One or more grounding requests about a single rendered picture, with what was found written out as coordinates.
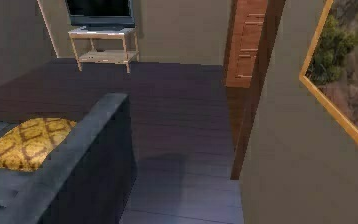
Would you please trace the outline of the pale wooden television stand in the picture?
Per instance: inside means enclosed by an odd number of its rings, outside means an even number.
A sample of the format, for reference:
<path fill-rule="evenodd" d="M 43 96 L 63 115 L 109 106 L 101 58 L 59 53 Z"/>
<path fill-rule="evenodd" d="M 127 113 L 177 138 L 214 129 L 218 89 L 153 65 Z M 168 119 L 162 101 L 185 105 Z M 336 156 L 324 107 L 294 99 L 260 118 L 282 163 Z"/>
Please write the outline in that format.
<path fill-rule="evenodd" d="M 133 60 L 140 61 L 140 51 L 138 44 L 138 34 L 135 28 L 121 28 L 119 31 L 100 30 L 89 31 L 85 26 L 70 30 L 68 32 L 74 57 L 77 62 L 78 69 L 83 70 L 83 63 L 99 63 L 99 64 L 122 64 L 126 66 L 126 72 L 130 73 L 130 63 Z M 134 37 L 135 49 L 130 50 L 127 44 L 127 38 Z M 76 49 L 76 39 L 88 39 L 90 41 L 91 50 L 79 55 Z M 94 40 L 121 40 L 122 50 L 102 50 L 99 51 L 94 44 Z"/>

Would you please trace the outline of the brown wooden chest of drawers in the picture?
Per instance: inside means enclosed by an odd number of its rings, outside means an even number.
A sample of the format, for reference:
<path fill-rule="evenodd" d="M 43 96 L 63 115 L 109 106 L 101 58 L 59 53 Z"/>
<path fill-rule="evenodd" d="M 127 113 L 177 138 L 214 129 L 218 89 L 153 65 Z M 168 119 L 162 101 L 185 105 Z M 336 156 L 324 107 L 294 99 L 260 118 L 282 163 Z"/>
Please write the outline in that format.
<path fill-rule="evenodd" d="M 225 78 L 227 87 L 250 86 L 267 2 L 234 0 Z"/>

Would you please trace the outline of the dark grey sofa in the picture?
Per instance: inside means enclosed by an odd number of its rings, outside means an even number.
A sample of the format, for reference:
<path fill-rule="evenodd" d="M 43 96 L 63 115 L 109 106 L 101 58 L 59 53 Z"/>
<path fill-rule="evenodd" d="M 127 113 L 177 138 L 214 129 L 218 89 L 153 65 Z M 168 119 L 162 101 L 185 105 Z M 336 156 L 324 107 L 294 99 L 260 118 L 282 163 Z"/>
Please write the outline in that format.
<path fill-rule="evenodd" d="M 108 93 L 37 171 L 0 169 L 0 224 L 119 224 L 136 176 L 129 96 Z"/>

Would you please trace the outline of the black television set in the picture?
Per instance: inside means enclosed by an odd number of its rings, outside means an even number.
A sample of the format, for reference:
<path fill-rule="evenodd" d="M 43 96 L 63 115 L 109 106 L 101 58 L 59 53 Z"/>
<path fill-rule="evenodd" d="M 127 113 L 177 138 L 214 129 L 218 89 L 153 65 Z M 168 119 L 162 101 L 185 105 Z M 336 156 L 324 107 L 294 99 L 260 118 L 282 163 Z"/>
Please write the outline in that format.
<path fill-rule="evenodd" d="M 134 28 L 133 0 L 65 0 L 73 26 Z"/>

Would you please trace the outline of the yellow patterned cushion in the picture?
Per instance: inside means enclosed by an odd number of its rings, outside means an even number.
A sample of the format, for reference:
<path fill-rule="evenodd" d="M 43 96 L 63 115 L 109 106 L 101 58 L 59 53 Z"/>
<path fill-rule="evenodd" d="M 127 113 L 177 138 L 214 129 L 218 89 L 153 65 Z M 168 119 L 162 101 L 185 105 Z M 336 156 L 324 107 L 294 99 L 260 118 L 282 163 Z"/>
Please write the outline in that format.
<path fill-rule="evenodd" d="M 38 170 L 76 124 L 64 118 L 33 118 L 20 123 L 0 137 L 0 168 Z"/>

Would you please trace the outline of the gold framed landscape picture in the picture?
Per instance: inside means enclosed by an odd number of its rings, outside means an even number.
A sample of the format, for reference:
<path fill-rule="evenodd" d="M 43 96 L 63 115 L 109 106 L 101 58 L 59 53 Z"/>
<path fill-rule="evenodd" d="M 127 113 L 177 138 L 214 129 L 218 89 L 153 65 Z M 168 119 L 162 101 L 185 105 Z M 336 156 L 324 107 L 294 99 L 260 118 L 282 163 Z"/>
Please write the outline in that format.
<path fill-rule="evenodd" d="M 358 147 L 358 0 L 324 0 L 299 80 Z"/>

